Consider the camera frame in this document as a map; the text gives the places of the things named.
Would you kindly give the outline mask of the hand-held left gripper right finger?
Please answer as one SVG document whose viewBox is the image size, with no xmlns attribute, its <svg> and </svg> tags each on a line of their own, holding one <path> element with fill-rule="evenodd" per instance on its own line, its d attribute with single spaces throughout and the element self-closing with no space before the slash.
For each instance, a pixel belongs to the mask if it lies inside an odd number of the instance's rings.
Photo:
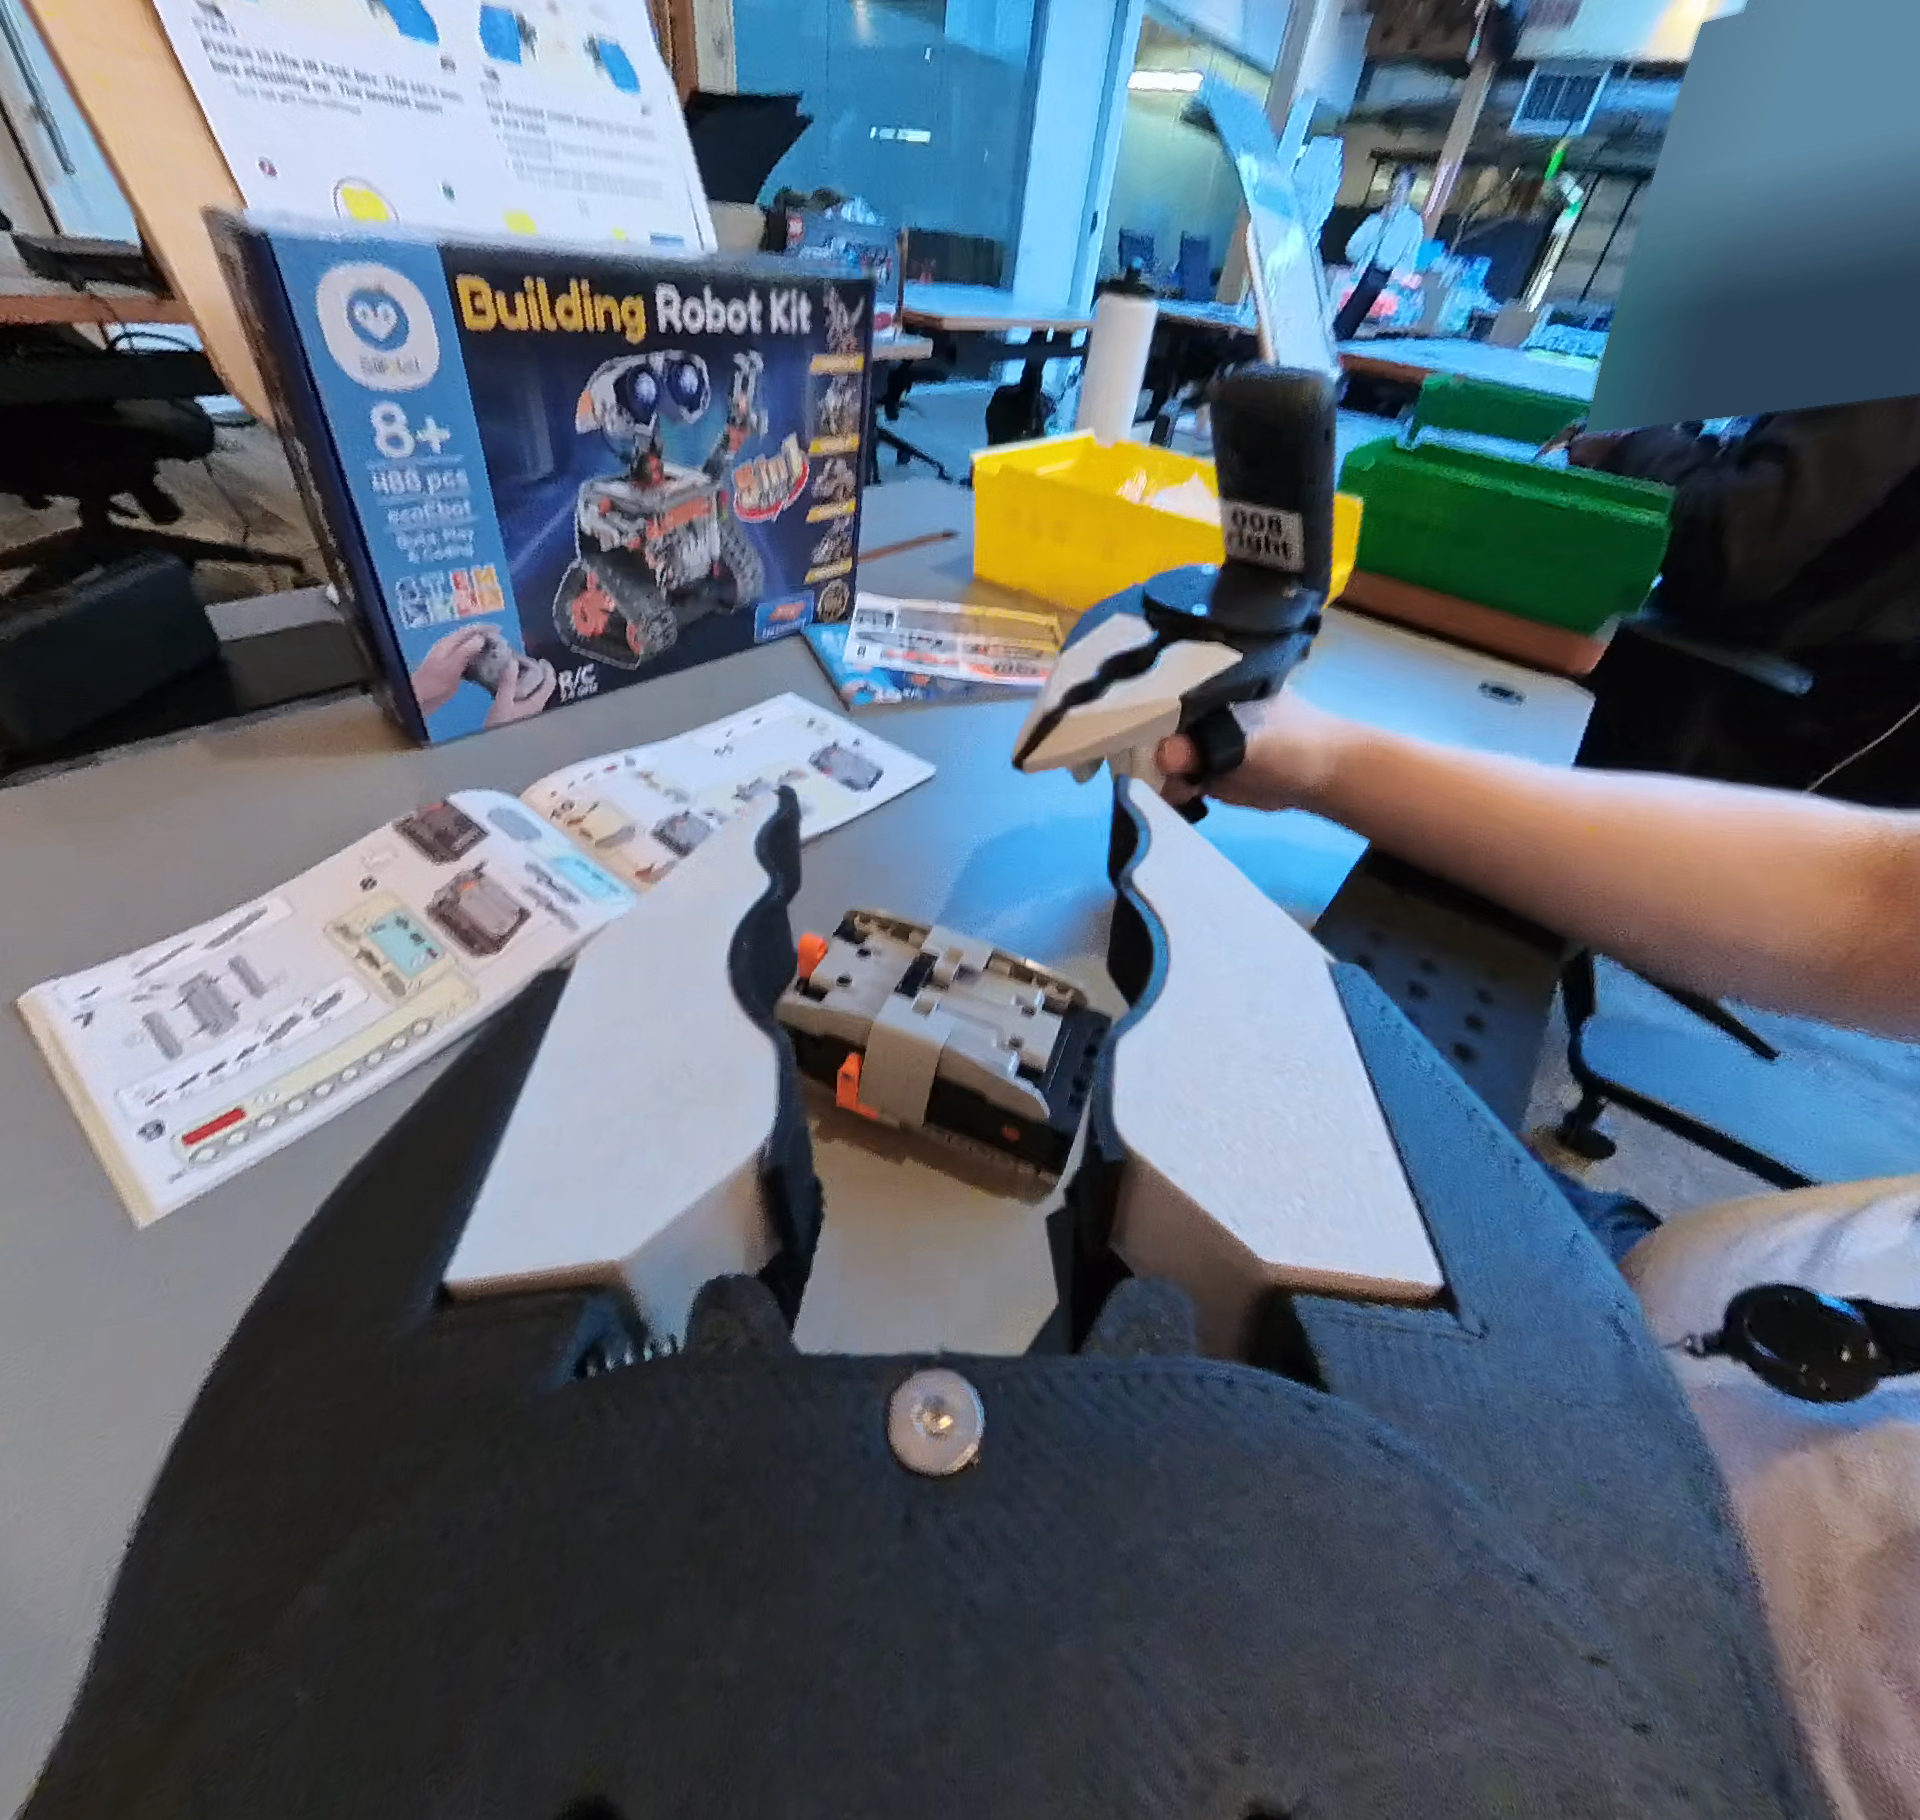
<svg viewBox="0 0 1920 1820">
<path fill-rule="evenodd" d="M 1046 1236 L 1089 1352 L 1118 1287 L 1186 1352 L 1273 1352 L 1297 1300 L 1439 1317 L 1444 1272 L 1323 946 L 1145 781 L 1110 793 L 1124 1015 Z"/>
</svg>

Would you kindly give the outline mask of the grey building block robot model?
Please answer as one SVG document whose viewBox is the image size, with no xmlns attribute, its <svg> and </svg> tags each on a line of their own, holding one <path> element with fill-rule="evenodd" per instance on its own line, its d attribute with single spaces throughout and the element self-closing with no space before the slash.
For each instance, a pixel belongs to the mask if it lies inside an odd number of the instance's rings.
<svg viewBox="0 0 1920 1820">
<path fill-rule="evenodd" d="M 843 1115 L 1020 1202 L 1065 1181 L 1114 1028 L 1040 962 L 876 910 L 797 942 L 776 1015 Z"/>
</svg>

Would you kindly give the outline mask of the person's right forearm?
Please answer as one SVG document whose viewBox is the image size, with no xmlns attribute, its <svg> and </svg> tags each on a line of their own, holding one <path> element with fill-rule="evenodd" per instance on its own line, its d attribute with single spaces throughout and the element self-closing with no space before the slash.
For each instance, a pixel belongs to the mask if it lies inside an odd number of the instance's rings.
<svg viewBox="0 0 1920 1820">
<path fill-rule="evenodd" d="M 1314 807 L 1627 968 L 1917 1038 L 1917 814 L 1333 723 Z"/>
</svg>

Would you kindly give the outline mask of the white printed task sheet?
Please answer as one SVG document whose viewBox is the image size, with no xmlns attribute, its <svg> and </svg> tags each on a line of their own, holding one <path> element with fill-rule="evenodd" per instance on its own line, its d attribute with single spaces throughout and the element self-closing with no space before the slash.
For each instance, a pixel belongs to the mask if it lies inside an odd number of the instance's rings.
<svg viewBox="0 0 1920 1820">
<path fill-rule="evenodd" d="M 712 252 L 646 0 L 150 0 L 243 209 Z"/>
</svg>

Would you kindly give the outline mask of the person's right hand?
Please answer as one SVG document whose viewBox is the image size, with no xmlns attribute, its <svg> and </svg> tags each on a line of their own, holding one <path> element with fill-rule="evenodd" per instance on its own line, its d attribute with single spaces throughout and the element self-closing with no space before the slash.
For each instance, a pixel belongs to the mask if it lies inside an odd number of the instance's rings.
<svg viewBox="0 0 1920 1820">
<path fill-rule="evenodd" d="M 1369 730 L 1283 691 L 1231 707 L 1223 721 L 1240 734 L 1240 760 L 1212 772 L 1199 742 L 1165 737 L 1154 749 L 1163 798 L 1179 810 L 1223 802 L 1252 811 L 1312 811 L 1344 821 L 1342 789 Z"/>
</svg>

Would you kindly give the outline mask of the white sticker sheet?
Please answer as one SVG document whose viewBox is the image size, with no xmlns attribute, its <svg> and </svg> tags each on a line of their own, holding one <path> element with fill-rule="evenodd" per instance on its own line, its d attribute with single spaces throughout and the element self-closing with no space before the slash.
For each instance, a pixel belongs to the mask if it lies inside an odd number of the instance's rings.
<svg viewBox="0 0 1920 1820">
<path fill-rule="evenodd" d="M 1044 612 L 862 593 L 843 658 L 853 671 L 1039 690 L 1065 641 Z"/>
</svg>

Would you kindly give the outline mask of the black perforated board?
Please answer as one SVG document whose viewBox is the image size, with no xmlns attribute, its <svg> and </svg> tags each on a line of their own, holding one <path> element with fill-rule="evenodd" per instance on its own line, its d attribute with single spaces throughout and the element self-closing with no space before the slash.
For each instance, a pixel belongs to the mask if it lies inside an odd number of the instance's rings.
<svg viewBox="0 0 1920 1820">
<path fill-rule="evenodd" d="M 1512 1131 L 1523 1129 L 1565 942 L 1374 847 L 1314 924 Z"/>
</svg>

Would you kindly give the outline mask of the green plastic bins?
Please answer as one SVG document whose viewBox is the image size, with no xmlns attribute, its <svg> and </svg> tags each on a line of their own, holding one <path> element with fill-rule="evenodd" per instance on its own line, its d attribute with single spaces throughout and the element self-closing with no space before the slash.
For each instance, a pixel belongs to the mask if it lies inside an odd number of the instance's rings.
<svg viewBox="0 0 1920 1820">
<path fill-rule="evenodd" d="M 1640 612 L 1672 489 L 1549 452 L 1571 420 L 1559 394 L 1429 374 L 1398 430 L 1339 463 L 1363 505 L 1359 569 L 1578 635 Z"/>
</svg>

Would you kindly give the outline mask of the green bin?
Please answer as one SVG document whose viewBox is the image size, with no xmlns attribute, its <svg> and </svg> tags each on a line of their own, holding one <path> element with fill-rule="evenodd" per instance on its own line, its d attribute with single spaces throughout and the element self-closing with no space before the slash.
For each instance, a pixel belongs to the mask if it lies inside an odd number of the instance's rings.
<svg viewBox="0 0 1920 1820">
<path fill-rule="evenodd" d="M 1336 604 L 1369 619 L 1571 681 L 1590 676 L 1607 647 L 1607 633 L 1550 628 L 1366 569 L 1348 577 Z"/>
</svg>

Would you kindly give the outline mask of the small blue booklet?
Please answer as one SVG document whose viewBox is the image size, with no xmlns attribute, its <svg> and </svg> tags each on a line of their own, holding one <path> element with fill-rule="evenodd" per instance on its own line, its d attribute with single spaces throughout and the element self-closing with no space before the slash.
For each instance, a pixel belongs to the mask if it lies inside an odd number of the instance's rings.
<svg viewBox="0 0 1920 1820">
<path fill-rule="evenodd" d="M 977 681 L 946 671 L 855 664 L 849 647 L 849 628 L 811 625 L 803 628 L 802 637 L 843 707 L 1031 703 L 1044 687 L 1044 681 Z"/>
</svg>

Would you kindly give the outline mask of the open instruction manual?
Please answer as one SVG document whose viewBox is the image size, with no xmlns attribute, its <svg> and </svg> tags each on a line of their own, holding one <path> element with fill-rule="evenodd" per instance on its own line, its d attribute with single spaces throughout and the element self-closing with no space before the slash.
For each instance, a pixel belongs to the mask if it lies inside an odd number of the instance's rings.
<svg viewBox="0 0 1920 1820">
<path fill-rule="evenodd" d="M 494 1016 L 752 803 L 817 840 L 933 762 L 797 695 L 464 789 L 276 889 L 19 997 L 92 1153 L 150 1227 Z"/>
</svg>

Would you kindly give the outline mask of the toy car box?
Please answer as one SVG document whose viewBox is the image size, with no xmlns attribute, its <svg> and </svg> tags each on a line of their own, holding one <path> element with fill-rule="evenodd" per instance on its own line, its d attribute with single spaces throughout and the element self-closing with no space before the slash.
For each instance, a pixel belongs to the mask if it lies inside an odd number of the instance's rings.
<svg viewBox="0 0 1920 1820">
<path fill-rule="evenodd" d="M 903 230 L 864 200 L 781 203 L 765 213 L 762 245 L 797 256 L 834 275 L 862 275 L 875 287 L 875 326 L 886 330 L 903 299 Z"/>
</svg>

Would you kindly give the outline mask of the black badge reel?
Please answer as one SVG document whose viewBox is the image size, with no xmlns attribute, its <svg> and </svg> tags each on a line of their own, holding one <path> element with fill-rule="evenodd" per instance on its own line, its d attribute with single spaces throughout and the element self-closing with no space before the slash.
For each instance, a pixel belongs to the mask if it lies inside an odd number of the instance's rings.
<svg viewBox="0 0 1920 1820">
<path fill-rule="evenodd" d="M 1733 1295 L 1715 1328 L 1684 1334 L 1675 1348 L 1693 1361 L 1733 1361 L 1803 1404 L 1854 1404 L 1917 1376 L 1917 1309 L 1766 1283 Z"/>
</svg>

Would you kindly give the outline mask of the person's light shirt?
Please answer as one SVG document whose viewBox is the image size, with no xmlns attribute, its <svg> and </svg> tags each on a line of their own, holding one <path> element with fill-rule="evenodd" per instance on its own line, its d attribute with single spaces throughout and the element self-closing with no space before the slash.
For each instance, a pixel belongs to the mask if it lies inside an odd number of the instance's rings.
<svg viewBox="0 0 1920 1820">
<path fill-rule="evenodd" d="M 1917 1181 L 1777 1192 L 1679 1214 L 1621 1262 L 1741 1521 L 1798 1733 L 1837 1816 L 1917 1816 L 1917 1395 L 1774 1391 L 1693 1357 L 1749 1287 L 1915 1309 Z"/>
</svg>

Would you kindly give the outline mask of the black office chair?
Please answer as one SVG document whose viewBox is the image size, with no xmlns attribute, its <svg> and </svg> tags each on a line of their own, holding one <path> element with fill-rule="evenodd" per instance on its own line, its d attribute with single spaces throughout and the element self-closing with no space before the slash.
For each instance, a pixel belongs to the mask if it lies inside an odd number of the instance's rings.
<svg viewBox="0 0 1920 1820">
<path fill-rule="evenodd" d="M 2 491 L 32 513 L 55 502 L 77 511 L 60 534 L 6 544 L 6 598 L 40 598 L 142 554 L 306 585 L 293 554 L 174 530 L 183 511 L 159 468 L 214 455 L 201 399 L 218 394 L 224 383 L 203 351 L 85 344 L 76 326 L 6 326 Z"/>
</svg>

